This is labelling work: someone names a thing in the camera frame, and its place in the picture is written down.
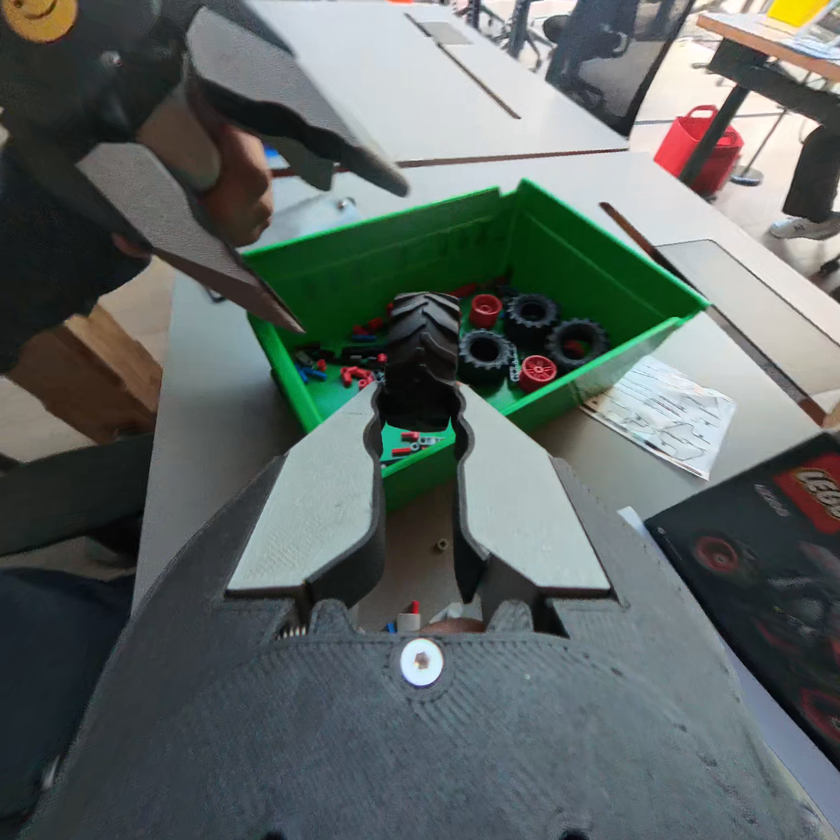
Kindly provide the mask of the black mesh office chair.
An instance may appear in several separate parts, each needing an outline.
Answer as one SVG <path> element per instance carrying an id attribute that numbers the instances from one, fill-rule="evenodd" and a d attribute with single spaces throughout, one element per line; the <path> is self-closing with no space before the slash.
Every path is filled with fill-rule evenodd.
<path id="1" fill-rule="evenodd" d="M 579 1 L 545 80 L 609 129 L 630 137 L 692 1 Z"/>

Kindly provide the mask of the white instruction booklet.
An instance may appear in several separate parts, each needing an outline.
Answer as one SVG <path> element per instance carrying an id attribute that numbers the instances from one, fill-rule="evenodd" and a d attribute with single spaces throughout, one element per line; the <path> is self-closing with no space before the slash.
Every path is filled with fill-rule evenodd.
<path id="1" fill-rule="evenodd" d="M 737 405 L 648 355 L 581 410 L 649 454 L 709 480 Z"/>

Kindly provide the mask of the wooden top desk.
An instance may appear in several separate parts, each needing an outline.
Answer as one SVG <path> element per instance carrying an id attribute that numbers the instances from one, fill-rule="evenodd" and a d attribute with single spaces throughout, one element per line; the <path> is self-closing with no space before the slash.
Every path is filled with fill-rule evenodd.
<path id="1" fill-rule="evenodd" d="M 838 132 L 838 59 L 801 51 L 791 33 L 763 15 L 704 13 L 697 26 L 721 37 L 708 68 L 733 88 L 682 168 L 683 184 L 693 186 L 750 93 Z"/>

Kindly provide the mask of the person's left hand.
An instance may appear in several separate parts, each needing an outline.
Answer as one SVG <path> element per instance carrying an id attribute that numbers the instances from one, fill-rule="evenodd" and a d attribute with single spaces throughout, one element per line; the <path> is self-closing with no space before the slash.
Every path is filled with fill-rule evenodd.
<path id="1" fill-rule="evenodd" d="M 274 213 L 272 175 L 256 136 L 219 123 L 211 136 L 220 160 L 214 186 L 201 199 L 217 235 L 235 248 L 254 244 Z"/>

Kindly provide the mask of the red spoked toy wheel rim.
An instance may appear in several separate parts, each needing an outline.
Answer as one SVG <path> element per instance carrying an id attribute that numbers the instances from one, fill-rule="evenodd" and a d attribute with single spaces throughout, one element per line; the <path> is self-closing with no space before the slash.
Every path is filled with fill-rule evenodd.
<path id="1" fill-rule="evenodd" d="M 558 377 L 558 366 L 551 358 L 532 354 L 521 361 L 518 386 L 524 394 L 530 395 Z"/>

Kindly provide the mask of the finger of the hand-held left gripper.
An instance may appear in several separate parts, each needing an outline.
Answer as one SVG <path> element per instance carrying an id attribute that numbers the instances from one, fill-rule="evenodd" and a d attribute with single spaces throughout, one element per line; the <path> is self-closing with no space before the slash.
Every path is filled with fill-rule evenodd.
<path id="1" fill-rule="evenodd" d="M 148 147 L 99 143 L 76 168 L 163 261 L 260 319 L 304 330 L 235 248 L 201 220 L 194 195 Z"/>
<path id="2" fill-rule="evenodd" d="M 320 191 L 336 169 L 399 197 L 409 185 L 366 131 L 312 80 L 277 38 L 265 38 L 247 9 L 201 7 L 187 31 L 192 73 L 206 102 L 228 122 L 277 150 Z"/>

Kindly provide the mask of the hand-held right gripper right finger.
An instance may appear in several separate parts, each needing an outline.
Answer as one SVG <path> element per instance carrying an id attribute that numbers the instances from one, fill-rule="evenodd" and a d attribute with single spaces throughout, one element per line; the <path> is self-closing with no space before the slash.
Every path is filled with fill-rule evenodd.
<path id="1" fill-rule="evenodd" d="M 455 387 L 454 565 L 483 606 L 613 593 L 554 458 L 469 386 Z"/>

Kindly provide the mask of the wooden cabinet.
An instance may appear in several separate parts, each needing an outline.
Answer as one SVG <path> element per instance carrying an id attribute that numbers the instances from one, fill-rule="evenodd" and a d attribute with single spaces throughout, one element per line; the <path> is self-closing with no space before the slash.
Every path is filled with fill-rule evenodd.
<path id="1" fill-rule="evenodd" d="M 27 341 L 5 376 L 95 444 L 154 431 L 161 364 L 99 304 Z"/>

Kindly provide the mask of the large black tractor toy tire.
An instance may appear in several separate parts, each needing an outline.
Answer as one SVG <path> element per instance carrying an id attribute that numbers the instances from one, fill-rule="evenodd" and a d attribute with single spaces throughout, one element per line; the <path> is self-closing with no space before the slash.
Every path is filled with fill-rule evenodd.
<path id="1" fill-rule="evenodd" d="M 611 349 L 603 326 L 589 319 L 562 321 L 547 336 L 543 349 L 559 375 L 578 371 Z"/>
<path id="2" fill-rule="evenodd" d="M 443 432 L 454 411 L 461 310 L 443 292 L 411 292 L 393 300 L 385 347 L 381 420 L 421 433 Z"/>

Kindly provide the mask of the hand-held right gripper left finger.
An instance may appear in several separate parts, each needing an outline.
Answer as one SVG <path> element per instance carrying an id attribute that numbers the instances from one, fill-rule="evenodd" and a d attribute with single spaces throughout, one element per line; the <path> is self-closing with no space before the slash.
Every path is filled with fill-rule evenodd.
<path id="1" fill-rule="evenodd" d="M 367 385 L 282 459 L 227 594 L 369 594 L 385 568 L 382 385 Z"/>

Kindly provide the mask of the yellow box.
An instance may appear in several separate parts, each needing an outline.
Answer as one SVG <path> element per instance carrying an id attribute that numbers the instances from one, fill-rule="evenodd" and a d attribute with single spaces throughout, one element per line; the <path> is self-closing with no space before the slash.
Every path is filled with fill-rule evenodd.
<path id="1" fill-rule="evenodd" d="M 789 28 L 800 28 L 818 15 L 829 1 L 772 1 L 765 15 L 769 20 Z"/>

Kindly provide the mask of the black toy set box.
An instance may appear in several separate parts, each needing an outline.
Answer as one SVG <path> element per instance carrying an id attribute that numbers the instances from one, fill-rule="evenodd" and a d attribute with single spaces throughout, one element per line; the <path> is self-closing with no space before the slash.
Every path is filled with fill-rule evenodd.
<path id="1" fill-rule="evenodd" d="M 839 766 L 839 443 L 822 433 L 645 520 L 719 634 Z"/>

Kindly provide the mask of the green plastic bin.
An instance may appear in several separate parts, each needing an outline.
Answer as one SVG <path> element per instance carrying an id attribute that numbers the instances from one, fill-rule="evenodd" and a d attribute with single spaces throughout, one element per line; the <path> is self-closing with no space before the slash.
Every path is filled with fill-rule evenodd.
<path id="1" fill-rule="evenodd" d="M 340 351 L 352 344 L 386 347 L 393 300 L 411 292 L 443 292 L 461 310 L 459 341 L 474 330 L 472 298 L 487 292 L 503 301 L 494 332 L 516 346 L 520 363 L 545 355 L 543 344 L 514 343 L 503 325 L 508 299 L 540 293 L 558 303 L 562 321 L 589 319 L 606 331 L 611 349 L 585 367 L 527 395 L 510 387 L 469 385 L 526 432 L 600 395 L 707 308 L 680 280 L 568 204 L 529 180 L 395 213 L 322 234 L 257 248 L 245 261 L 290 304 L 306 328 L 293 334 L 248 316 L 271 375 L 304 434 L 363 389 L 340 382 Z M 325 371 L 326 382 L 305 383 L 300 369 Z M 388 508 L 397 509 L 447 481 L 455 471 L 451 424 L 442 443 L 404 458 L 392 448 L 408 430 L 383 423 L 381 457 Z"/>

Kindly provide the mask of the small black lugged toy tire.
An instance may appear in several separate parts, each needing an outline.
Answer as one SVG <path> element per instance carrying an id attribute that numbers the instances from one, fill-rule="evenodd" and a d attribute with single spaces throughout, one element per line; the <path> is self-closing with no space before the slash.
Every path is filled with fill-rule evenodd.
<path id="1" fill-rule="evenodd" d="M 506 338 L 488 329 L 472 330 L 458 345 L 458 377 L 470 385 L 498 386 L 508 377 L 511 359 Z"/>
<path id="2" fill-rule="evenodd" d="M 503 329 L 514 343 L 537 346 L 544 343 L 557 324 L 561 307 L 540 293 L 522 293 L 507 300 Z"/>

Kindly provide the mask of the person's leg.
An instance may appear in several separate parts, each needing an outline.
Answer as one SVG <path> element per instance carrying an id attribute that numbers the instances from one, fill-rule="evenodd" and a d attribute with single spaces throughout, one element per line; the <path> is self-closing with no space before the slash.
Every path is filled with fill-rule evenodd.
<path id="1" fill-rule="evenodd" d="M 823 223 L 833 213 L 839 181 L 839 133 L 819 125 L 805 139 L 782 211 Z"/>
<path id="2" fill-rule="evenodd" d="M 1 573 L 1 822 L 15 838 L 79 727 L 130 617 L 134 576 Z"/>

